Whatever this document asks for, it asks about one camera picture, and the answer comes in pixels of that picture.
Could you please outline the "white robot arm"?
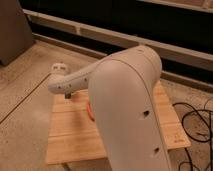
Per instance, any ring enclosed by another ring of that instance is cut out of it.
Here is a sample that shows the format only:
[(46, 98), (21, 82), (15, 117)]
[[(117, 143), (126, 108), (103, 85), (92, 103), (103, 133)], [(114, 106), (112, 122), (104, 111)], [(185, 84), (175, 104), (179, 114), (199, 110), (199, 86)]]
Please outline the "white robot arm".
[(69, 98), (86, 89), (113, 171), (172, 171), (154, 102), (160, 56), (139, 45), (113, 53), (74, 73), (51, 67), (48, 89)]

